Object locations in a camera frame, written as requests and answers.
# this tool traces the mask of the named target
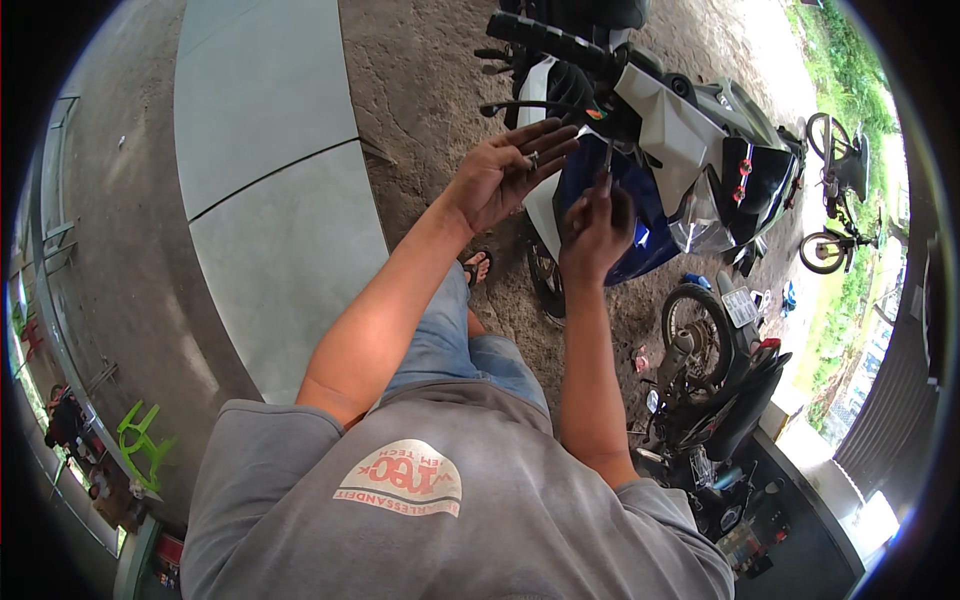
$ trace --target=white license plate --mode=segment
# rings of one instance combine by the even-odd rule
[[[756,304],[750,298],[750,290],[746,286],[737,288],[722,297],[723,305],[727,307],[727,313],[733,321],[733,326],[739,329],[759,316],[756,311]]]

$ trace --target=printed logo on shirt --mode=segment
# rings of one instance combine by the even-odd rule
[[[458,516],[462,497],[456,466],[421,440],[400,440],[371,452],[333,494],[334,500],[352,500],[410,516]]]

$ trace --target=headlight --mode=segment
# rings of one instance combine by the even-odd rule
[[[683,252],[718,254],[736,246],[733,236],[720,221],[713,198],[708,166],[686,191],[680,218],[670,224],[670,235]]]

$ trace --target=flip-flop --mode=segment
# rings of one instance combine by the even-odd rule
[[[489,260],[490,266],[487,267],[487,274],[489,275],[490,271],[493,269],[493,252],[490,252],[489,250],[484,248],[484,249],[478,250],[477,252],[474,252],[473,256],[476,256],[481,252],[484,254],[484,257],[478,260],[477,263],[481,263],[484,260]],[[477,266],[468,265],[467,263],[464,263],[464,271],[470,274],[470,282],[467,284],[467,288],[472,288],[474,285],[476,285],[476,282],[477,282]]]

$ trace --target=blue fairing panel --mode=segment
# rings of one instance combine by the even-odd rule
[[[606,154],[607,142],[589,133],[580,136],[580,148],[567,157],[560,184],[557,186],[557,193],[560,195],[555,202],[560,213],[557,215],[557,223],[563,222],[564,215],[573,203],[583,195],[584,190],[593,185],[596,174],[603,168]],[[608,286],[653,271],[680,253],[670,236],[657,184],[649,169],[614,151],[611,172],[613,180],[634,199],[637,218],[634,244],[607,273],[604,283]]]

